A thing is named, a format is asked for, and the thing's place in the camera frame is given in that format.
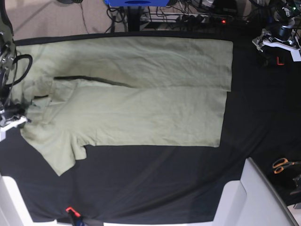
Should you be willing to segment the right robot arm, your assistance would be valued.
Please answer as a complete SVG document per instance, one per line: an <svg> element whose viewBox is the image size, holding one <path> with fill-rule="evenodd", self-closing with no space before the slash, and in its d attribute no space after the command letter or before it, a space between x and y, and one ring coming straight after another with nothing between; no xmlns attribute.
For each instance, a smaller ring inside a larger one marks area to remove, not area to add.
<svg viewBox="0 0 301 226"><path fill-rule="evenodd" d="M28 66L23 75L17 79L18 61L28 59ZM29 54L18 55L14 41L11 21L6 12L5 1L0 2L0 140L6 138L6 132L17 128L29 120L24 115L20 104L11 98L13 87L20 83L28 74L33 63Z"/></svg>

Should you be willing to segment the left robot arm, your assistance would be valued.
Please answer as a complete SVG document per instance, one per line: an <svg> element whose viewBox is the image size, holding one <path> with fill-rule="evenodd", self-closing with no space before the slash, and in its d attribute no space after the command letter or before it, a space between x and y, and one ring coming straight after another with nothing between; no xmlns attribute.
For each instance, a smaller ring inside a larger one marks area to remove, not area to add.
<svg viewBox="0 0 301 226"><path fill-rule="evenodd" d="M301 38L296 18L301 15L299 0L271 0L268 4L272 18L262 29L260 36L252 40L259 53L261 64L284 66L282 51L288 51L294 62L301 61Z"/></svg>

